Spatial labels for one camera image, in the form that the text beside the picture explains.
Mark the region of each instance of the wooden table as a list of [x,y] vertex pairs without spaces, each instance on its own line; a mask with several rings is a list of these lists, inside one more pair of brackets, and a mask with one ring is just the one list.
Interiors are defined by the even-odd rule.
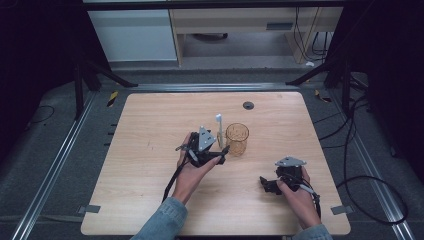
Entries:
[[[254,103],[245,110],[243,103]],[[161,204],[175,171],[179,146],[202,125],[218,131],[240,122],[250,131],[246,152],[227,155],[200,183],[187,204],[181,235],[292,235],[300,230],[284,197],[265,193],[259,176],[276,179],[274,163],[285,156],[307,161],[321,195],[322,221],[331,234],[350,231],[341,201],[304,100],[297,92],[152,93],[128,97],[81,231],[86,235],[133,235]],[[219,151],[218,142],[212,151]]]

